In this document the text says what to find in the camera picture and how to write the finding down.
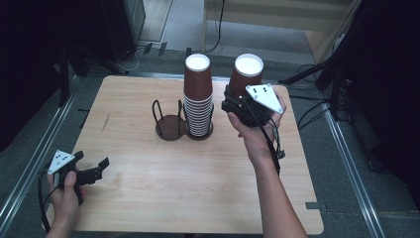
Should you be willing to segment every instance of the wire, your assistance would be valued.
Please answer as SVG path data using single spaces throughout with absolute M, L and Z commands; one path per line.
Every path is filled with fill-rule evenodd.
M 303 118 L 305 118 L 305 116 L 310 112 L 310 111 L 312 111 L 313 109 L 315 109 L 316 107 L 318 107 L 319 105 L 322 105 L 323 103 L 326 103 L 326 101 L 321 101 L 321 102 L 318 102 L 315 106 L 313 106 L 313 107 L 311 107 L 311 108 L 309 108 L 309 110 L 307 110 L 304 114 L 303 114 L 303 116 L 300 118 L 300 120 L 299 120 L 299 122 L 297 123 L 297 128 L 298 128 L 298 130 L 301 130 L 301 129 L 303 129 L 304 127 L 306 127 L 307 125 L 309 125 L 309 123 L 312 123 L 312 122 L 314 122 L 315 120 L 317 120 L 319 117 L 321 117 L 321 115 L 325 112 L 325 111 L 327 111 L 328 109 L 325 109 L 324 111 L 322 111 L 320 114 L 318 114 L 318 115 L 316 115 L 315 117 L 313 117 L 313 118 L 311 118 L 310 120 L 309 120 L 309 122 L 307 122 L 307 123 L 305 123 L 303 126 L 300 126 L 300 124 L 302 123 L 302 121 L 303 121 Z
M 217 43 L 216 43 L 216 45 L 214 45 L 214 47 L 212 49 L 204 51 L 203 54 L 212 53 L 217 48 L 217 46 L 219 46 L 220 39 L 222 38 L 222 20 L 223 20 L 223 12 L 224 12 L 224 9 L 225 9 L 225 0 L 223 0 L 223 2 L 222 2 L 222 10 L 220 12 L 219 31 L 218 31 Z
M 133 68 L 125 68 L 125 67 L 123 67 L 123 66 L 119 65 L 118 63 L 115 63 L 115 65 L 116 65 L 117 67 L 119 67 L 120 69 L 125 70 L 125 71 L 133 71 L 133 70 L 135 70 L 135 69 L 139 66 L 139 58 L 137 57 L 137 52 L 139 52 L 139 51 L 140 51 L 140 50 L 142 50 L 142 49 L 144 49 L 144 47 L 138 48 L 138 49 L 134 52 L 134 57 L 136 58 L 136 66 L 135 66 L 135 67 L 133 67 Z
M 256 120 L 257 124 L 260 127 L 260 130 L 262 131 L 263 136 L 266 139 L 266 144 L 268 145 L 268 149 L 271 152 L 271 158 L 272 161 L 274 162 L 274 166 L 275 169 L 277 170 L 277 174 L 280 175 L 280 164 L 278 163 L 278 151 L 276 151 L 274 149 L 274 146 L 272 145 L 272 140 L 269 138 L 268 134 L 266 133 L 265 128 L 263 127 L 263 125 L 260 123 L 259 119 L 257 118 L 256 114 L 254 114 L 253 109 L 251 109 L 250 105 L 248 104 L 248 102 L 246 100 L 242 100 L 244 102 L 244 104 L 247 106 L 248 110 L 250 111 L 251 115 L 253 115 L 254 119 Z
M 313 101 L 325 101 L 329 102 L 330 99 L 323 99 L 323 98 L 315 98 L 315 97 L 306 97 L 306 96 L 297 96 L 297 95 L 289 95 L 290 98 L 296 98 L 296 99 L 305 99 L 305 100 L 313 100 Z
M 304 66 L 314 66 L 314 63 L 307 63 L 307 64 L 303 64 L 301 65 L 298 69 L 297 69 L 297 73 L 300 73 L 300 69 L 302 69 Z M 309 80 L 308 78 L 304 77 L 303 80 L 308 81 L 308 82 L 316 82 L 316 80 L 318 79 L 318 77 L 315 76 L 315 73 L 312 73 L 312 75 L 314 76 L 314 80 Z
M 307 123 L 303 124 L 302 126 L 299 126 L 298 129 L 302 130 L 303 128 L 305 128 L 307 125 L 309 125 L 310 123 L 318 120 L 322 114 L 324 114 L 324 112 L 330 110 L 330 108 L 324 109 L 322 112 L 318 113 L 316 116 L 312 117 Z

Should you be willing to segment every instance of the black cable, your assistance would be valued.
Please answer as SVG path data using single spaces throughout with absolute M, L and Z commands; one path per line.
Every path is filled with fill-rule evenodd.
M 316 116 L 312 117 L 307 123 L 303 124 L 302 126 L 298 127 L 298 130 L 302 130 L 303 128 L 305 128 L 307 125 L 309 125 L 310 123 L 318 120 L 322 114 L 324 114 L 324 112 L 328 111 L 329 108 L 324 109 L 322 112 L 318 113 Z
M 222 20 L 223 20 L 223 12 L 225 10 L 225 0 L 222 2 L 222 10 L 220 12 L 220 19 L 219 19 L 219 31 L 218 31 L 218 39 L 216 45 L 210 50 L 206 50 L 203 52 L 203 54 L 209 54 L 212 53 L 214 50 L 216 50 L 217 46 L 219 46 L 220 39 L 222 38 Z
M 298 130 L 301 130 L 302 128 L 304 128 L 305 126 L 307 126 L 309 123 L 311 123 L 311 122 L 313 122 L 313 121 L 315 121 L 316 119 L 318 119 L 318 118 L 316 118 L 315 120 L 312 120 L 312 119 L 310 119 L 309 120 L 309 123 L 306 123 L 306 124 L 304 124 L 302 127 L 300 126 L 300 124 L 302 123 L 302 121 L 303 121 L 303 118 L 305 118 L 305 116 L 310 112 L 310 111 L 312 111 L 313 109 L 315 109 L 317 106 L 319 106 L 319 105 L 321 105 L 321 104 L 323 104 L 323 103 L 326 103 L 326 101 L 321 101 L 321 102 L 318 102 L 315 106 L 313 106 L 313 107 L 311 107 L 311 108 L 309 108 L 309 110 L 307 110 L 304 114 L 303 114 L 303 116 L 300 118 L 300 120 L 299 120 L 299 122 L 297 123 L 297 128 L 298 128 Z
M 47 219 L 45 203 L 43 202 L 43 176 L 38 177 L 38 202 L 41 210 L 41 221 L 43 222 L 44 228 L 46 229 L 47 233 L 49 233 L 51 227 L 49 224 L 49 220 Z
M 272 145 L 272 140 L 269 138 L 268 134 L 265 131 L 265 128 L 260 123 L 259 119 L 257 118 L 256 114 L 254 114 L 253 109 L 251 109 L 250 105 L 245 101 L 242 100 L 244 104 L 247 106 L 248 110 L 250 111 L 251 115 L 253 115 L 254 119 L 256 120 L 257 124 L 260 127 L 260 130 L 262 131 L 263 136 L 266 139 L 266 144 L 268 145 L 268 149 L 271 152 L 271 158 L 274 162 L 275 169 L 277 170 L 277 174 L 280 175 L 280 164 L 278 163 L 278 157 L 277 157 L 277 151 L 274 149 L 274 146 Z
M 313 101 L 325 101 L 329 102 L 330 99 L 324 99 L 324 98 L 315 98 L 315 97 L 306 97 L 306 96 L 296 96 L 296 95 L 289 95 L 290 98 L 296 98 L 296 99 L 305 99 L 305 100 L 313 100 Z
M 303 64 L 301 65 L 298 69 L 297 69 L 297 73 L 300 73 L 300 69 L 302 69 L 304 66 L 315 66 L 314 63 L 307 63 L 307 64 Z M 303 80 L 307 81 L 307 82 L 315 82 L 318 78 L 315 76 L 315 73 L 312 73 L 312 75 L 314 76 L 314 80 L 309 80 L 308 78 L 304 77 Z

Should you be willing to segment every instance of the brown paper cup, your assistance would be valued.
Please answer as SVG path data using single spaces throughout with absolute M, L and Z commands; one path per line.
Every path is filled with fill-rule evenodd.
M 191 100 L 202 101 L 213 94 L 210 59 L 194 54 L 185 60 L 184 94 Z
M 229 86 L 233 96 L 239 98 L 247 94 L 245 88 L 248 85 L 259 85 L 263 79 L 263 61 L 252 54 L 243 54 L 235 60 Z

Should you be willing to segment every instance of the gray floor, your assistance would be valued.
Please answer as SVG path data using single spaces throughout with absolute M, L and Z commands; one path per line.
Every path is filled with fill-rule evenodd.
M 152 50 L 147 55 L 142 55 L 142 51 L 137 53 L 139 66 L 130 72 L 130 75 L 145 75 L 147 72 L 175 73 L 183 74 L 184 49 L 192 47 L 199 49 L 201 33 L 197 32 L 201 26 L 201 20 L 191 29 L 194 31 L 176 30 L 172 26 L 183 26 L 186 21 L 184 14 L 176 14 L 176 9 L 181 11 L 185 9 L 186 0 L 174 0 L 173 9 L 164 33 L 164 41 L 167 41 L 168 51 L 161 57 L 158 57 L 158 50 Z M 191 4 L 199 4 L 201 1 L 188 1 Z M 209 34 L 214 23 L 208 23 Z M 302 64 L 313 62 L 311 59 L 309 47 L 306 39 L 301 32 L 291 30 L 274 30 L 267 32 L 262 39 L 275 39 L 268 37 L 269 34 L 280 34 L 283 41 L 273 44 L 276 50 L 267 48 L 269 44 L 264 44 L 264 53 L 258 52 L 262 48 L 253 45 L 253 39 L 246 41 L 242 38 L 240 43 L 235 43 L 235 34 L 222 36 L 222 47 L 209 58 L 212 61 L 212 72 L 214 76 L 228 77 L 232 70 L 235 57 L 244 52 L 255 53 L 264 60 L 263 79 L 265 82 L 275 83 L 277 79 L 288 78 L 298 72 Z M 135 66 L 136 59 L 131 58 L 121 62 L 125 67 Z M 69 109 L 68 115 L 59 131 L 55 136 L 51 146 L 43 160 L 47 162 L 56 149 L 72 151 L 72 148 L 81 131 L 86 112 L 79 111 L 79 108 L 89 109 L 96 95 L 97 90 L 104 76 L 110 72 L 104 67 L 92 64 L 89 75 L 80 78 L 79 87 L 74 101 Z M 304 95 L 318 97 L 319 92 L 314 88 L 313 83 L 301 80 L 294 85 L 288 86 L 290 95 Z M 31 158 L 38 143 L 54 114 L 57 110 L 59 94 L 55 94 L 39 113 L 22 130 L 14 143 L 4 152 L 0 153 L 0 163 L 7 165 L 8 170 L 0 174 L 2 183 L 0 184 L 0 201 L 9 196 L 18 182 L 20 174 L 24 171 L 25 165 Z M 292 98 L 292 107 L 296 119 L 313 105 L 315 101 Z M 311 118 L 321 111 L 321 107 L 312 112 L 306 119 Z M 339 123 L 343 136 L 346 139 L 347 146 L 352 153 L 355 165 L 366 186 L 367 193 L 371 198 L 374 208 L 377 212 L 379 221 L 388 237 L 419 237 L 420 236 L 420 215 L 416 210 L 406 186 L 393 175 L 379 175 L 373 173 L 368 167 L 366 152 L 360 144 L 354 128 L 349 123 Z M 369 237 L 370 233 L 361 212 L 361 206 L 355 196 L 353 186 L 346 172 L 342 157 L 338 150 L 336 141 L 332 136 L 331 129 L 325 116 L 313 122 L 300 131 L 302 144 L 309 166 L 309 171 L 313 180 L 315 193 L 318 202 L 323 204 L 321 214 L 325 226 L 324 232 L 317 237 Z M 6 237 L 43 237 L 45 235 L 40 225 L 40 215 L 37 205 L 36 181 L 32 182 L 25 199 L 19 207 L 14 219 L 7 231 Z M 97 232 L 75 232 L 74 237 L 104 237 L 106 234 Z M 176 237 L 173 234 L 130 234 L 124 237 Z M 206 237 L 261 237 L 248 235 L 207 235 Z

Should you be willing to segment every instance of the person's left hand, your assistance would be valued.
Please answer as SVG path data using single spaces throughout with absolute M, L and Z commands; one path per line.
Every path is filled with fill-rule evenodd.
M 53 175 L 48 176 L 50 192 L 54 190 Z M 52 229 L 48 237 L 68 237 L 71 231 L 77 225 L 80 211 L 77 195 L 74 192 L 74 184 L 76 183 L 76 173 L 69 172 L 64 181 L 64 189 L 57 188 L 51 195 L 52 205 L 54 209 L 54 219 Z

